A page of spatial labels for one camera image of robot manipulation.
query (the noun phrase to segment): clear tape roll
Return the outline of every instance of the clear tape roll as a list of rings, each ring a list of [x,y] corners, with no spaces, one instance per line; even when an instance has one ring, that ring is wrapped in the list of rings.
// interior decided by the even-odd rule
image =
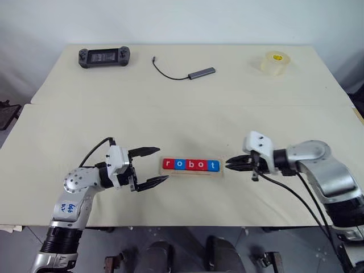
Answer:
[[[291,58],[279,51],[270,51],[266,53],[266,57],[260,64],[260,69],[272,76],[283,74]]]

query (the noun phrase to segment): beige table surface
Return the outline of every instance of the beige table surface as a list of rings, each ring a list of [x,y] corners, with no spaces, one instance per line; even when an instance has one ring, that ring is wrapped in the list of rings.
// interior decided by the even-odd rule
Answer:
[[[311,47],[131,45],[127,67],[82,69],[77,53],[84,47],[116,45],[68,46],[0,150],[2,224],[48,225],[65,174],[104,137],[127,148],[162,149],[135,160],[140,182],[158,174],[161,156],[225,160],[242,154],[244,136],[257,130],[276,148],[327,142],[363,185],[363,124]],[[284,75],[257,69],[272,49],[292,58]],[[152,66],[153,55],[171,76],[210,66],[217,73],[172,81]],[[89,164],[102,161],[106,151],[98,150]],[[108,189],[94,199],[89,225],[315,225],[289,193],[250,177],[225,169],[222,178],[170,177],[142,193]],[[276,178],[313,206],[297,178]]]

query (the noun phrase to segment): white wall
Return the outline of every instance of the white wall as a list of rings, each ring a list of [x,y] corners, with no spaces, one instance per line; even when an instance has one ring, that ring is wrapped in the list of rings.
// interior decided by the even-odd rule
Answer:
[[[0,99],[29,101],[67,43],[312,44],[349,89],[363,17],[363,0],[0,0]]]

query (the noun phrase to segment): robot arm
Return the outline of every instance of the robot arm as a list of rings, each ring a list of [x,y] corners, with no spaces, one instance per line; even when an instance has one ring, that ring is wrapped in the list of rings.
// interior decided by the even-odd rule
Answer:
[[[105,162],[94,167],[78,167],[66,175],[64,190],[58,199],[49,225],[47,238],[38,252],[31,273],[69,272],[76,265],[78,242],[89,219],[93,198],[107,188],[129,185],[131,191],[144,191],[163,182],[168,176],[137,183],[132,165],[133,157],[147,156],[159,151],[143,147],[127,151],[114,144]]]
[[[326,143],[310,140],[273,150],[268,137],[253,131],[245,138],[243,150],[249,155],[229,159],[226,167],[253,171],[255,181],[257,172],[277,174],[281,171],[284,176],[297,172],[306,174],[330,216],[338,238],[344,241],[341,248],[346,251],[351,268],[364,260],[364,197],[348,168],[332,156]]]

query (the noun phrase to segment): gray floor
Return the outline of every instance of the gray floor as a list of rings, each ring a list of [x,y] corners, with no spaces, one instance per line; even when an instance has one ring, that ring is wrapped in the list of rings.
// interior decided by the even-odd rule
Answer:
[[[0,231],[0,272],[28,272],[46,232],[47,227],[38,226],[13,234]],[[272,267],[256,268],[250,259],[251,255],[264,251],[279,251],[286,273],[342,272],[327,240],[316,227],[270,233],[258,227],[118,227],[112,233],[86,230],[74,272],[103,272],[106,256],[117,255],[122,250],[140,253],[159,240],[174,245],[176,272],[203,271],[204,245],[209,235],[224,237],[234,244],[247,272],[273,272]],[[115,272],[132,272],[132,267],[123,265]]]

